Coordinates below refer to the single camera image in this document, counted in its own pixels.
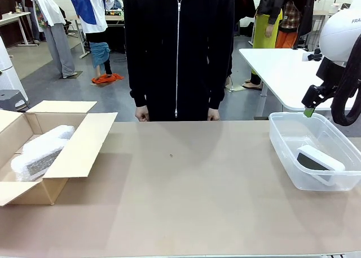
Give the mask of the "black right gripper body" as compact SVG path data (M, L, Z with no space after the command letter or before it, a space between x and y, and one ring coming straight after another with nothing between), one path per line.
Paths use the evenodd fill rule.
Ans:
M343 75L343 66L340 66L330 59L323 57L316 76L319 77L323 86L337 86Z

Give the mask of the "person's right hand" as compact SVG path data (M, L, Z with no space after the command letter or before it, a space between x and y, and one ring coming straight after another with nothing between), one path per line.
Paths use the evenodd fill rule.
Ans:
M147 106L136 107L135 117L140 122L149 122L149 112Z

